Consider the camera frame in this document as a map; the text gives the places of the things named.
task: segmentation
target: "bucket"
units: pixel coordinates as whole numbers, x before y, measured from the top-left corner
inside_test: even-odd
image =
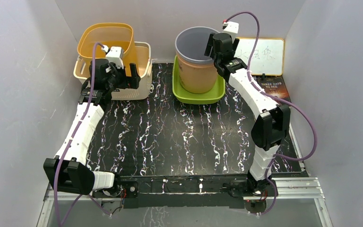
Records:
[[[219,32],[210,27],[191,27],[176,37],[180,84],[189,92],[205,93],[218,78],[214,60],[204,55],[211,33]]]
[[[96,42],[107,45],[109,48],[120,46],[124,50],[122,60],[127,76],[131,76],[130,63],[135,63],[139,67],[131,26],[122,23],[100,23],[87,28],[77,46],[77,52],[86,62],[87,69],[92,60],[93,47]],[[101,47],[97,46],[95,57],[97,59],[105,58],[105,55]]]

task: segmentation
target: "green tray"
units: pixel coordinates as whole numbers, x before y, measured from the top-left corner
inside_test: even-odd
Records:
[[[177,61],[177,56],[174,58],[173,63],[173,94],[176,98],[186,104],[212,104],[219,101],[225,95],[225,80],[218,76],[218,79],[215,82],[214,87],[206,93],[203,94],[194,94],[186,91],[180,84],[179,77],[179,62]]]

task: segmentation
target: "gray floor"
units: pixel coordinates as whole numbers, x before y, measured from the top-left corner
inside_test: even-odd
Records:
[[[60,202],[61,216],[66,213],[70,202]],[[118,203],[105,204],[111,209]],[[49,227],[55,227],[54,210],[50,215]],[[66,221],[65,227],[320,227],[313,199],[278,199],[272,211],[257,218],[245,210],[228,207],[149,207],[125,209],[109,219],[91,201],[79,201]]]

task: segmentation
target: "whiteboard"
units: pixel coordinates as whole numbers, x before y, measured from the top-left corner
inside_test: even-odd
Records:
[[[255,38],[239,38],[235,57],[241,58],[246,64],[250,57]],[[285,41],[283,39],[259,39],[252,56],[250,69],[253,75],[265,73],[270,76],[283,74],[283,56]]]

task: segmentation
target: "black marble surface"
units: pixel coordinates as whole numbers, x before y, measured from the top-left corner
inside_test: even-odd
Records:
[[[122,176],[247,173],[254,155],[254,116],[240,95],[226,87],[212,105],[186,105],[172,92],[172,63],[154,64],[145,100],[112,101],[99,122],[87,166]],[[290,137],[279,151],[296,157]],[[300,172],[276,158],[273,172]]]

